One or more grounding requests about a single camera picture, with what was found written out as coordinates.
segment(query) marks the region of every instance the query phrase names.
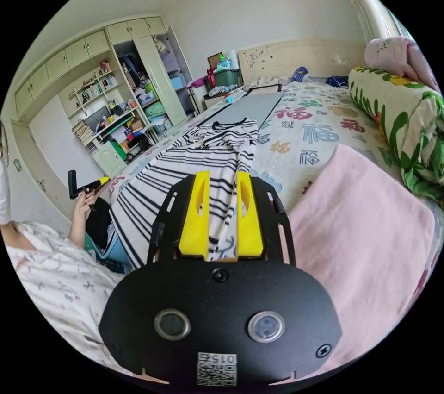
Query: label sticker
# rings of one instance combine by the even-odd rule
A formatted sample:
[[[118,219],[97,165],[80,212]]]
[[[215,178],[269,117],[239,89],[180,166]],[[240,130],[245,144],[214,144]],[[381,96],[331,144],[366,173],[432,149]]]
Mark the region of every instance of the label sticker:
[[[237,355],[199,352],[197,384],[200,386],[236,386]]]

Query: headboard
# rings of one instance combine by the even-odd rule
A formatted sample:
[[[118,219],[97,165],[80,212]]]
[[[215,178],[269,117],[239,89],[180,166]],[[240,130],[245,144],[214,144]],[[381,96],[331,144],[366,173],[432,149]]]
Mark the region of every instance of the headboard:
[[[364,66],[364,44],[330,39],[273,42],[238,53],[244,82],[260,77],[292,76],[305,67],[314,77],[348,76]]]

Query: door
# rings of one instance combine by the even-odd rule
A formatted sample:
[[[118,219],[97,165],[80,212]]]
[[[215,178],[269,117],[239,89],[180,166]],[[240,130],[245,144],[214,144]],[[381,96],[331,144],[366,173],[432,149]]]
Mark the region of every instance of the door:
[[[15,94],[15,105],[17,107],[17,116],[23,115],[23,112],[27,109],[32,102],[31,85],[27,80]]]
[[[126,167],[125,161],[117,154],[110,142],[101,145],[92,156],[105,175],[111,179]]]
[[[67,219],[71,219],[75,202],[39,150],[28,125],[11,120],[12,133],[23,163],[31,178],[49,202]]]
[[[86,61],[89,58],[89,55],[86,50],[85,40],[81,39],[66,47],[65,54],[70,69],[81,62]]]
[[[132,39],[130,29],[126,22],[119,22],[118,24],[110,25],[107,27],[107,30],[113,45],[130,41]]]
[[[31,86],[31,96],[33,99],[39,95],[43,89],[49,85],[48,71],[46,63],[39,67],[34,74],[29,78]]]
[[[155,36],[156,34],[165,34],[167,29],[163,25],[162,18],[145,18],[149,28],[149,34]]]
[[[68,63],[66,62],[65,50],[59,51],[51,59],[46,61],[46,68],[48,70],[49,81],[52,82],[61,76],[65,71],[69,70]]]
[[[186,118],[185,111],[165,71],[153,38],[148,36],[134,39],[134,44],[168,118],[172,125],[177,125]]]
[[[145,19],[129,20],[127,24],[133,39],[149,36],[149,29]]]
[[[107,51],[110,48],[104,31],[90,34],[85,38],[85,43],[90,57],[102,53],[103,51]]]

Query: white wall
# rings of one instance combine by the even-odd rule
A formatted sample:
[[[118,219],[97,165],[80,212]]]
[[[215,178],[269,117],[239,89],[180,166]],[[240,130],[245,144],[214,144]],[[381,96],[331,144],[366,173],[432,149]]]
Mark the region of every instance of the white wall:
[[[68,170],[77,172],[79,185],[95,181],[103,172],[71,130],[71,124],[56,95],[29,124],[32,135],[59,180],[68,188]]]
[[[194,78],[206,73],[207,58],[220,51],[299,38],[365,43],[349,0],[181,0],[161,15]]]

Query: screw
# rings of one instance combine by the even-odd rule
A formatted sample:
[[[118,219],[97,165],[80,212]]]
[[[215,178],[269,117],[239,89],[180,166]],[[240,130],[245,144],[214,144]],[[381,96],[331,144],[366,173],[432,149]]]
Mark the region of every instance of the screw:
[[[213,271],[213,278],[218,283],[224,283],[228,280],[228,272],[224,269],[215,269]]]
[[[316,351],[316,357],[318,358],[324,358],[327,357],[328,354],[330,354],[330,351],[332,350],[331,345],[329,344],[323,344],[322,346],[320,346],[318,348],[318,350]]]

